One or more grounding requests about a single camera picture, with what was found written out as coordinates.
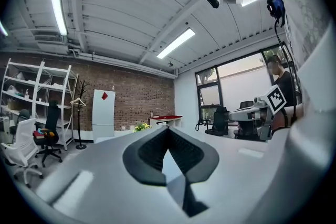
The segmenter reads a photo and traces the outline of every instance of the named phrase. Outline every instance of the brick wall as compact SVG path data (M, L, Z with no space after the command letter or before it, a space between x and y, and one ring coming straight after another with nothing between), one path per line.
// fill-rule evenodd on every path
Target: brick wall
M30 65L39 65L44 59L45 66L63 69L72 65L72 71L79 74L77 89L80 89L79 80L85 80L90 84L86 87L88 91L83 98L87 106L81 110L81 130L92 130L94 89L111 91L113 85L116 92L114 106L114 129L116 131L122 130L122 126L128 129L130 125L146 122L151 111L154 115L175 114L174 82L171 79L90 61L36 54L0 52L0 66L7 65L9 58L12 62ZM60 93L50 92L49 100L52 98L60 100ZM77 129L77 112L74 113L73 122L74 129Z

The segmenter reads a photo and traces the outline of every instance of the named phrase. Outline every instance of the fluorescent light tube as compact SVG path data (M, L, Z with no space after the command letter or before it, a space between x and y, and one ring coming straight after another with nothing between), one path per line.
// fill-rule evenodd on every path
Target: fluorescent light tube
M1 32L2 32L5 36L8 36L8 33L7 33L7 31L5 30L5 28L3 27L1 21L0 21L0 29L1 29Z
M251 4L251 3L255 2L255 1L258 1L258 0L247 0L247 1L243 1L242 4L241 4L241 6L242 6L242 7L245 7L246 5Z
M62 36L67 36L67 28L65 26L65 21L63 17L62 3L61 0L51 0L52 8L54 9L54 14L57 22L59 32Z
M174 49L176 49L179 45L186 42L188 39L190 39L194 35L195 33L189 28L187 31L181 34L177 39L171 42L157 57L160 59L163 59L165 56L170 54Z

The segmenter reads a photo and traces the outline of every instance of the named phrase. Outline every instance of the white refrigerator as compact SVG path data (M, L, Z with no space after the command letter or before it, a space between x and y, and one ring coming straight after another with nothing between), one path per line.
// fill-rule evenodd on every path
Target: white refrigerator
M95 90L92 106L94 143L114 137L114 91Z

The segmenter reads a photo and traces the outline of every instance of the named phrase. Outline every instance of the black shirt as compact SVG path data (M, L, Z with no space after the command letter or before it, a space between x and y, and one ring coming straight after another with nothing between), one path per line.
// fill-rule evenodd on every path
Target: black shirt
M283 93L287 103L285 106L294 106L294 99L293 99L293 90L292 90L292 82L290 79L290 73L285 71L281 78L278 78L275 81L275 84L279 85L280 90Z

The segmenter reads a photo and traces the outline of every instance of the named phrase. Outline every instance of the white corrugated ceiling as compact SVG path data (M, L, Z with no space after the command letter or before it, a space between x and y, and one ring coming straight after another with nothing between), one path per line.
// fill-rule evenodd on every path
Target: white corrugated ceiling
M173 72L175 68L201 60L206 55L234 46L236 42L258 35L273 26L266 9L266 0L241 7L221 3L213 9L206 0L199 0L191 14L183 15L192 0L62 0L69 45L83 52L107 56L148 67ZM182 20L166 31L174 18ZM41 30L58 33L51 0L9 0L1 18L10 36L3 40L6 48L19 47L39 51L36 35ZM175 49L168 57L156 56L186 29L196 35ZM146 50L162 32L166 35Z

